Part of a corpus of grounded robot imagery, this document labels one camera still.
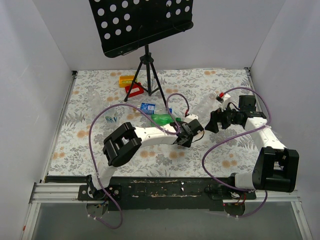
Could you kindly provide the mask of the green plastic bottle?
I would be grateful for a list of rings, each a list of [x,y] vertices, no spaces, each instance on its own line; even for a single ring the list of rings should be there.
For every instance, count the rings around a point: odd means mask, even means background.
[[[152,114],[151,119],[159,126],[164,126],[174,122],[169,114]]]

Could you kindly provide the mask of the clear bottle lemon label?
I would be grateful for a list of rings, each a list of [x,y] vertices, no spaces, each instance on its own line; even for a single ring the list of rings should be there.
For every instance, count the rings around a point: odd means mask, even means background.
[[[103,113],[106,125],[111,129],[118,127],[118,113],[116,107],[109,108]]]

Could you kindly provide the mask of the clear bottle white cap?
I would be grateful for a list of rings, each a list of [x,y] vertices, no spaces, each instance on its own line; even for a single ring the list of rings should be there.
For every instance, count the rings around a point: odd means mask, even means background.
[[[105,109],[104,102],[100,94],[92,86],[89,86],[86,95],[93,114],[97,116]]]

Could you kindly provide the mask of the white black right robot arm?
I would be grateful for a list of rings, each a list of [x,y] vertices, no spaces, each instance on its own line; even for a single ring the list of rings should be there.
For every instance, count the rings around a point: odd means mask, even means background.
[[[265,114],[256,110],[255,96],[241,95],[235,109],[230,108],[232,101],[228,94],[220,93],[216,100],[221,103],[221,107],[210,113],[205,129],[218,133],[219,129],[240,125],[250,134],[259,149],[251,172],[233,173],[228,178],[227,195],[237,199],[245,190],[291,193],[296,186],[300,156],[296,150],[287,148],[277,139],[268,127]]]

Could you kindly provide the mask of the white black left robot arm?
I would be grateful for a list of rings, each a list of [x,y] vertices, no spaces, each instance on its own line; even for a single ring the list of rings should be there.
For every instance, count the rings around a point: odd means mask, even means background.
[[[127,164],[140,148],[152,145],[179,145],[189,148],[193,138],[204,128],[197,118],[158,127],[134,127],[130,122],[119,126],[103,141],[103,157],[97,171],[87,176],[89,194],[95,200],[106,196],[106,188],[116,169]]]

